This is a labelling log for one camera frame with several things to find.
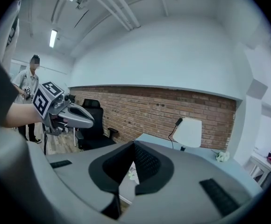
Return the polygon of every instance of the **black cushion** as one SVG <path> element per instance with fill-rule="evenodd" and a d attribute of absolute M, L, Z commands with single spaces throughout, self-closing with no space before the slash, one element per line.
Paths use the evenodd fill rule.
<path fill-rule="evenodd" d="M 86 139 L 83 141 L 84 149 L 95 149 L 100 147 L 109 146 L 115 144 L 116 142 L 109 137 L 102 135 L 98 139 Z"/>
<path fill-rule="evenodd" d="M 103 135 L 103 126 L 102 126 L 102 108 L 85 108 L 94 118 L 94 125 L 88 129 L 81 129 L 81 133 L 84 136 L 84 139 L 95 139 Z"/>
<path fill-rule="evenodd" d="M 100 108 L 100 103 L 98 100 L 95 99 L 84 99 L 82 107 L 84 107 L 85 109 Z"/>

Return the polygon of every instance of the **black pad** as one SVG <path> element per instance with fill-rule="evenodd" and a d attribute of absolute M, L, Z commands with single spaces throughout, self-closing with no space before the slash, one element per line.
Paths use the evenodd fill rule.
<path fill-rule="evenodd" d="M 140 181 L 135 187 L 135 195 L 158 192 L 174 173 L 174 165 L 168 157 L 140 142 L 131 141 L 91 162 L 89 175 L 100 190 L 119 198 L 119 185 L 133 161 Z M 106 209 L 118 208 L 108 206 Z"/>
<path fill-rule="evenodd" d="M 59 161 L 59 162 L 52 162 L 50 165 L 52 168 L 60 168 L 72 164 L 69 160 Z"/>
<path fill-rule="evenodd" d="M 214 179 L 200 181 L 200 185 L 222 216 L 226 216 L 239 208 L 233 198 Z"/>

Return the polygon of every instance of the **hand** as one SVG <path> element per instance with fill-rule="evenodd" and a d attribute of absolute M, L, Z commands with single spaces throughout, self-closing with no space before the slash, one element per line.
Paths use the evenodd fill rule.
<path fill-rule="evenodd" d="M 24 92 L 23 97 L 24 97 L 26 100 L 28 100 L 28 99 L 30 98 L 30 94 Z"/>

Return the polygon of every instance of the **man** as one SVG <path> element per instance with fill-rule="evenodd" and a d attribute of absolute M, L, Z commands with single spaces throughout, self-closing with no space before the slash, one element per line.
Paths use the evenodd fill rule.
<path fill-rule="evenodd" d="M 34 55 L 29 62 L 29 69 L 22 70 L 13 80 L 13 85 L 18 90 L 19 94 L 15 100 L 17 104 L 31 104 L 32 98 L 39 85 L 39 78 L 35 74 L 36 69 L 40 65 L 40 58 L 38 55 Z M 41 143 L 40 139 L 37 139 L 34 135 L 35 124 L 29 124 L 29 141 L 35 143 Z M 18 127 L 19 133 L 26 138 L 26 126 Z"/>

